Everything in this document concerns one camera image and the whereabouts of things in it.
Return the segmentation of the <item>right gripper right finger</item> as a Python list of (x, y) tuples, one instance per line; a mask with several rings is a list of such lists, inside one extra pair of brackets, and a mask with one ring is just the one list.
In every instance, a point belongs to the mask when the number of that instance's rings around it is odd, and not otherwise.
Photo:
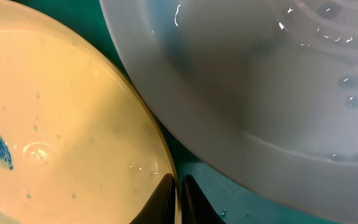
[(181, 182), (181, 213), (182, 224), (226, 224), (190, 174)]

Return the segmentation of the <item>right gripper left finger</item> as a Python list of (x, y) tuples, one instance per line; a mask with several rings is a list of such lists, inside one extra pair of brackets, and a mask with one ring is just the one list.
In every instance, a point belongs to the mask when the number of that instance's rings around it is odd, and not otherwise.
[(175, 206), (175, 178), (165, 174), (131, 224), (174, 224)]

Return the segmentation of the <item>yellow-green plate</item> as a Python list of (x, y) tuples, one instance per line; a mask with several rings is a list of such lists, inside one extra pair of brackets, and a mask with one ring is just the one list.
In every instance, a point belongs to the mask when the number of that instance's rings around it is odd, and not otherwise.
[(176, 171), (122, 73), (68, 27), (0, 1), (0, 223), (131, 223)]

